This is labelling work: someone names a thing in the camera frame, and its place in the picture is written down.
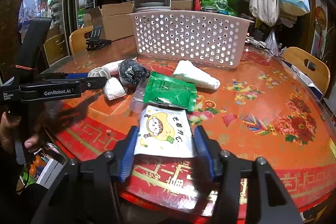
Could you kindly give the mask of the person's left hand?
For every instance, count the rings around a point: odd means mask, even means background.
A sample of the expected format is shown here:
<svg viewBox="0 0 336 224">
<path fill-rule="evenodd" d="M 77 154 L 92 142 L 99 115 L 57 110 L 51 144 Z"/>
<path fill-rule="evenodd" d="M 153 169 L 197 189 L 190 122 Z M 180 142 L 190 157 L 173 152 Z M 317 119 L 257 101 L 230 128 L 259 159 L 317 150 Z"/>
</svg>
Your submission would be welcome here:
<svg viewBox="0 0 336 224">
<path fill-rule="evenodd" d="M 3 112 L 1 116 L 1 146 L 8 152 L 13 153 L 15 149 L 15 138 L 18 135 L 18 128 L 21 117 L 13 116 L 8 112 Z M 33 132 L 30 137 L 25 140 L 25 147 L 30 153 L 36 152 L 42 144 L 42 125 L 35 123 Z"/>
</svg>

